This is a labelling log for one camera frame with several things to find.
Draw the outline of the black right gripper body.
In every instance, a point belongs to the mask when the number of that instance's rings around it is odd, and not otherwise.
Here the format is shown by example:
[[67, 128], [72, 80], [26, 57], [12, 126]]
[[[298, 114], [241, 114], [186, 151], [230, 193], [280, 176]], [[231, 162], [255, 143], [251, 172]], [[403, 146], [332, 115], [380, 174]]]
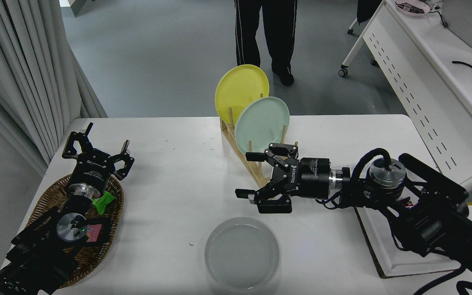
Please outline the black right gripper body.
[[287, 192], [293, 196], [326, 200], [330, 192], [330, 159], [294, 159], [288, 172]]

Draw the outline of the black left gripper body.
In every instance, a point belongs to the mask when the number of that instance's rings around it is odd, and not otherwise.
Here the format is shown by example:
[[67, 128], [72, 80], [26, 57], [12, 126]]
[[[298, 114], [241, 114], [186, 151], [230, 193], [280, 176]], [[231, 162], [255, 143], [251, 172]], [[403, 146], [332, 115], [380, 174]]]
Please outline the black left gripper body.
[[74, 191], [80, 185], [93, 187], [98, 193], [103, 193], [116, 170], [111, 155], [101, 150], [91, 150], [77, 155], [76, 161], [70, 177], [70, 190]]

